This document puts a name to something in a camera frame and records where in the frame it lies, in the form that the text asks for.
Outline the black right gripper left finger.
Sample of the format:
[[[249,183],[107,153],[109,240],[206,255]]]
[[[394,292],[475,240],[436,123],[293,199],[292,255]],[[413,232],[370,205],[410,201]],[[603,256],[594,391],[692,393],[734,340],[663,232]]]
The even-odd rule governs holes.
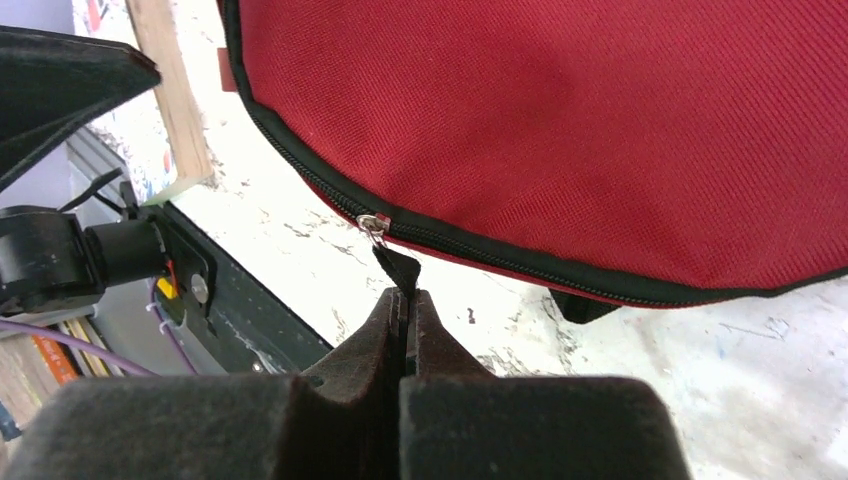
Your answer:
[[[394,479],[397,328],[388,289],[299,374],[82,379],[33,419],[10,479]]]

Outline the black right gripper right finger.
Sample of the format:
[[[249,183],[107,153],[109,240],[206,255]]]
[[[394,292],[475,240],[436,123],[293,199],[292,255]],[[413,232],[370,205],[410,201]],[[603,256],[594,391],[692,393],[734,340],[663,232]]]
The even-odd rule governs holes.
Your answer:
[[[404,479],[686,479],[665,404],[626,377],[499,378],[419,291],[416,373],[400,383]]]

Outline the red backpack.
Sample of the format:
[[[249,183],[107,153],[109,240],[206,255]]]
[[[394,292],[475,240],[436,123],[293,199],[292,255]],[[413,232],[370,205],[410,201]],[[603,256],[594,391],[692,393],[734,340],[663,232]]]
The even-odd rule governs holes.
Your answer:
[[[847,272],[843,1],[222,1],[253,122],[373,240],[566,319]]]

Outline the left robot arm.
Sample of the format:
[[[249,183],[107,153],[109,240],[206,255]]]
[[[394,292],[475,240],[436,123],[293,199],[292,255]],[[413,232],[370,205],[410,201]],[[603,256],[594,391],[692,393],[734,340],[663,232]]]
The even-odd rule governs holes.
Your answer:
[[[143,205],[122,167],[70,191],[70,139],[160,79],[124,43],[2,27],[3,317],[92,306],[109,288],[158,276],[181,294],[212,280],[213,256],[168,209]]]

